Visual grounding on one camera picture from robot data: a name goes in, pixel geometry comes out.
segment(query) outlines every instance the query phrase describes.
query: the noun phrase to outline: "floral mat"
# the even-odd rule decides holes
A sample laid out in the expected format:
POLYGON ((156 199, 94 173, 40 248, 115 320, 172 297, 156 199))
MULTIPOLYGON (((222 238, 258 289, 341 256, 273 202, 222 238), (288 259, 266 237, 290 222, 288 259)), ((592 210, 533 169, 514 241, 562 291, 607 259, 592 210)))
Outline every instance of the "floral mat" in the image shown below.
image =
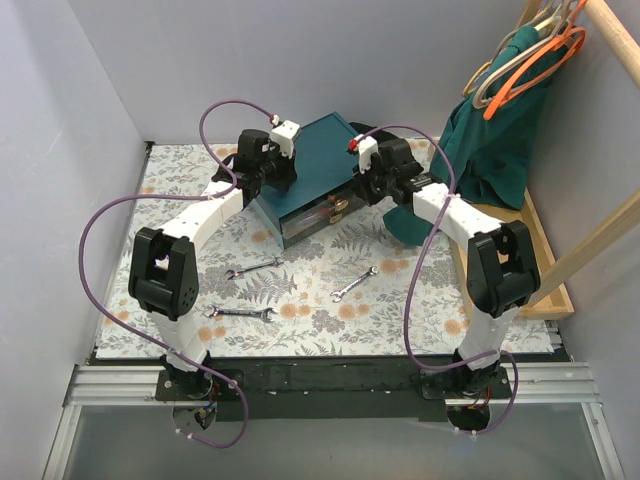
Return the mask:
MULTIPOLYGON (((428 167, 427 143, 411 140, 414 155, 428 167)), ((220 157, 235 145, 215 145, 220 157)), ((144 193, 200 194, 215 164, 199 145, 155 146, 147 164, 144 193)), ((159 336, 147 314, 129 297, 127 282, 133 236, 143 226, 157 227, 185 204, 145 200, 135 206, 132 225, 107 307, 118 318, 159 336)), ((200 296, 194 309, 198 333, 222 356, 398 355, 404 354, 402 313, 419 248, 407 247, 385 228, 382 216, 393 203, 363 208, 282 252, 251 208, 232 217, 206 243, 198 257, 200 296), (230 281, 239 269, 280 256, 285 263, 230 281), (380 274, 349 292, 340 303, 329 294, 376 265, 380 274), (209 306, 277 311, 265 324, 258 319, 207 318, 209 306)), ((435 237, 411 309, 410 338, 416 353, 452 353, 464 337, 465 318, 449 242, 435 237)), ((514 352, 552 352, 544 321, 516 321, 504 348, 514 352)), ((98 335, 99 359, 158 357, 162 350, 106 319, 98 335)))

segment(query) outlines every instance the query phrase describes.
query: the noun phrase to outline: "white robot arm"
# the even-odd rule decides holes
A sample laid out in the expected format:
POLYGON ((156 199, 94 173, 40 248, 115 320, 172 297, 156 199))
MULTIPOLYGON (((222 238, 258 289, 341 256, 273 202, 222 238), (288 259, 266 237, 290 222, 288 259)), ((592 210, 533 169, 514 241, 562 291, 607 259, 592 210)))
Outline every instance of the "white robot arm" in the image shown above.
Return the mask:
MULTIPOLYGON (((449 189, 423 173, 408 142, 394 139, 378 146, 375 139, 365 137, 357 148, 356 191, 367 204, 390 195, 416 216, 431 223, 436 221, 450 196, 449 189)), ((529 230, 522 222, 504 223, 453 196, 440 229, 467 252, 466 286, 474 304, 470 327, 454 360, 496 352, 471 361, 464 371, 457 372, 462 378, 458 382, 461 388, 473 391, 499 365, 497 352, 507 329, 520 307, 540 287, 540 275, 529 230)))
POLYGON ((129 294, 149 312, 162 340, 171 346, 161 361, 193 398, 206 394, 209 384, 201 370, 174 352, 197 363, 207 362, 208 352, 198 336, 192 311, 199 290, 196 256, 213 233, 242 211, 263 185, 289 189, 297 179, 294 141, 299 133, 300 126, 290 121, 277 125, 270 134, 244 130, 238 139, 238 152, 225 159, 237 176, 236 189, 224 197, 212 197, 231 184, 229 175, 219 169, 202 192, 210 200, 190 205, 159 228, 144 227, 136 234, 129 294))

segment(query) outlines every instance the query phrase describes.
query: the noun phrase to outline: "wrench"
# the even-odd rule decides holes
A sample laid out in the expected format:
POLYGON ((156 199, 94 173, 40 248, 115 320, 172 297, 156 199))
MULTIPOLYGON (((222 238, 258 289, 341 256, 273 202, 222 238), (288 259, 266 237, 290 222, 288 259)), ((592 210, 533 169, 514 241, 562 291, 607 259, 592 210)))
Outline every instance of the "wrench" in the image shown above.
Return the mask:
POLYGON ((271 323, 271 317, 269 315, 271 313, 275 313, 275 310, 271 307, 265 308, 264 310, 226 310, 224 308, 218 308, 215 305, 211 305, 213 309, 211 313, 206 313, 205 317, 213 318, 216 315, 238 315, 242 317, 253 317, 259 318, 264 323, 271 323))
POLYGON ((253 272, 254 270, 259 270, 261 268, 266 268, 266 267, 279 267, 282 264, 284 264, 282 259, 276 257, 270 262, 261 263, 260 265, 254 265, 252 267, 247 267, 243 270, 238 270, 237 272, 235 270, 227 270, 225 275, 227 276, 227 280, 235 280, 236 278, 242 278, 243 274, 247 272, 253 272))
POLYGON ((331 292, 331 296, 332 297, 336 297, 336 298, 333 299, 333 303, 338 303, 340 300, 342 300, 342 296, 345 293, 347 293, 349 290, 351 290, 352 288, 357 287, 362 282, 364 282, 367 278, 369 278, 369 277, 371 277, 373 275, 377 275, 377 274, 378 274, 378 267, 369 267, 369 270, 367 271, 367 273, 365 273, 360 278, 358 278, 358 279, 354 280, 353 282, 351 282, 349 285, 344 287, 342 290, 337 290, 335 292, 331 292))

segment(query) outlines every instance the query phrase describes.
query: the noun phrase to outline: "fabric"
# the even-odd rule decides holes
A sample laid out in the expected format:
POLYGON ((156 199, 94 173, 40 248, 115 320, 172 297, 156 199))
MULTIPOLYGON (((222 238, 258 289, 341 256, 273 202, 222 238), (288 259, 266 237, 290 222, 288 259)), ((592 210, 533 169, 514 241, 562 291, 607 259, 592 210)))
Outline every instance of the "fabric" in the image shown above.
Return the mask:
MULTIPOLYGON (((429 168, 428 144, 410 140, 417 161, 429 168)), ((222 158, 235 145, 213 145, 222 158)), ((197 195, 215 171, 200 145, 154 146, 141 186, 143 193, 197 195)), ((234 215, 198 254, 200 294, 198 334, 214 357, 291 355, 403 355, 402 312, 418 248, 402 245, 386 231, 382 215, 387 199, 362 208, 340 222, 288 248, 278 246, 251 206, 234 215), (224 278, 228 269, 255 265, 274 256, 284 265, 224 278), (380 273, 349 292, 340 303, 339 290, 372 265, 380 273), (273 322, 220 316, 207 318, 210 305, 226 308, 273 307, 273 322)), ((141 227, 157 227, 185 208, 183 202, 146 200, 136 203, 132 223, 107 308, 118 318, 158 337, 146 312, 128 294, 133 236, 141 227)), ((411 308, 411 342, 416 353, 451 354, 468 327, 449 241, 436 235, 425 261, 411 308)), ((159 357, 157 346, 113 324, 103 322, 98 359, 159 357)), ((543 321, 517 321, 509 327, 504 348, 514 352, 551 352, 543 321)))
MULTIPOLYGON (((521 27, 509 46, 496 58, 485 74, 493 73, 538 42, 538 32, 530 26, 521 27)), ((559 61, 566 48, 550 52, 523 75, 518 85, 532 80, 559 61)), ((504 81, 497 81, 487 92, 493 96, 504 81)), ((456 175, 457 192, 472 203, 487 203, 519 210, 524 202, 531 153, 544 98, 552 77, 527 90, 501 107, 490 121, 482 118, 484 109, 476 109, 473 97, 462 101, 451 113, 440 146, 447 154, 456 175)), ((449 183, 449 173, 442 156, 436 152, 430 172, 449 183)), ((415 245, 415 234, 422 241, 431 231, 431 224, 394 209, 385 216, 385 225, 399 240, 415 245)))

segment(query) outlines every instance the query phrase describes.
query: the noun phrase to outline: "green shirt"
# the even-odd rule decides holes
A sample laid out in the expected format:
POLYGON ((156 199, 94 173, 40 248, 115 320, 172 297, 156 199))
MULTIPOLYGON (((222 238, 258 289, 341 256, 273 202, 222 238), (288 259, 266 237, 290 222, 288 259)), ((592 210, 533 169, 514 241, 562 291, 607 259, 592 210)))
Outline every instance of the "green shirt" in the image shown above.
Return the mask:
MULTIPOLYGON (((484 77, 538 41, 535 28, 521 27, 484 77)), ((565 52, 566 48, 561 48, 544 55, 520 78, 518 84, 537 77, 559 61, 565 52)), ((509 76, 508 73, 496 81, 487 96, 495 95, 509 76)), ((472 97, 453 110, 439 143, 451 161, 457 192, 462 198, 472 203, 488 203, 514 210, 522 208, 535 135, 551 83, 552 77, 549 77, 529 88, 500 107, 489 121, 482 117, 485 109, 473 106, 472 97)), ((447 167, 437 152, 429 171, 449 183, 447 167)), ((384 221, 394 236, 412 245, 421 244, 431 230, 430 223, 400 207, 388 212, 384 221)))

